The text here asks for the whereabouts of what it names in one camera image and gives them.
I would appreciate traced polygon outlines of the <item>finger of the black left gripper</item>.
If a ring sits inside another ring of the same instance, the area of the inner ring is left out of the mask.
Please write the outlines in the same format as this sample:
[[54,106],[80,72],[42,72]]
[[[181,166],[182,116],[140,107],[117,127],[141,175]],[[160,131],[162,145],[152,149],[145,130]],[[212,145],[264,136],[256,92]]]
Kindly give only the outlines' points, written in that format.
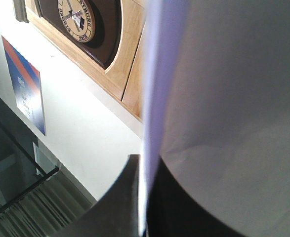
[[137,237],[139,155],[128,161],[106,194],[54,237]]
[[197,204],[160,159],[147,211],[150,237],[235,237],[236,231]]

